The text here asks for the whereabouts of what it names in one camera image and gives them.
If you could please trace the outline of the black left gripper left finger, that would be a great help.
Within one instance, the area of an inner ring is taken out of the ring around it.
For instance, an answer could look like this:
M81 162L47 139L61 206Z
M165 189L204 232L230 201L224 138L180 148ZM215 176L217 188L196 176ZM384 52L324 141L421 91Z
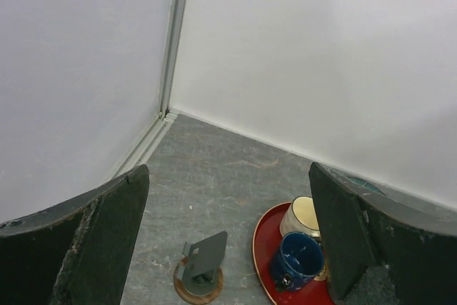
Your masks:
M146 200L142 164L1 224L2 304L120 304Z

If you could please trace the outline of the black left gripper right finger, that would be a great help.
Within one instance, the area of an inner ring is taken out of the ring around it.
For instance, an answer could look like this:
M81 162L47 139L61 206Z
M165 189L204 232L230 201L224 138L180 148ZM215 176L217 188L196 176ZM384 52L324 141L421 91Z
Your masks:
M456 303L456 220L369 191L316 162L308 177L335 303L368 274L388 281L400 304Z

